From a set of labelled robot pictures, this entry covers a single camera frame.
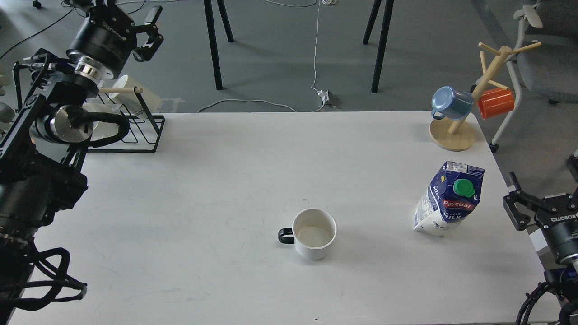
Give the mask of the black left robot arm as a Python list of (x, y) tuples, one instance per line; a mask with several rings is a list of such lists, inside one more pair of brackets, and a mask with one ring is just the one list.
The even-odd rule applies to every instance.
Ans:
[(113, 0), (67, 4), (84, 12), (84, 23), (64, 57), (41, 49), (23, 60), (32, 84), (1, 140), (1, 249), (16, 255), (27, 253), (37, 230), (87, 190), (81, 173), (87, 150), (130, 131), (125, 115), (87, 111), (85, 102), (99, 95), (100, 82), (120, 76), (130, 56), (150, 61), (164, 40), (161, 6), (136, 24)]

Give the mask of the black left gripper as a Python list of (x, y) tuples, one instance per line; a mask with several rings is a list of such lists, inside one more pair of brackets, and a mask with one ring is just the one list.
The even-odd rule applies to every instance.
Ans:
[[(153, 6), (143, 25), (134, 21), (117, 5), (74, 5), (84, 12), (85, 20), (77, 36), (66, 50), (68, 58), (79, 63), (88, 57), (103, 66), (105, 79), (116, 79), (130, 54), (137, 62), (147, 62), (164, 41), (157, 28), (163, 7)], [(147, 34), (147, 42), (137, 46), (137, 35)]]

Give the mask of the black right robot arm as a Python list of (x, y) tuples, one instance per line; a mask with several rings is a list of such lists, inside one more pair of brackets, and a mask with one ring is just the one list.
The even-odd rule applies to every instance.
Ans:
[(503, 207), (514, 228), (523, 231), (537, 226), (555, 262), (563, 265), (544, 271), (545, 281), (526, 294), (515, 324), (527, 325), (533, 307), (548, 292), (564, 302), (558, 324), (569, 325), (572, 314), (577, 312), (577, 192), (537, 198), (522, 190), (514, 172), (509, 177), (513, 189), (503, 197)]

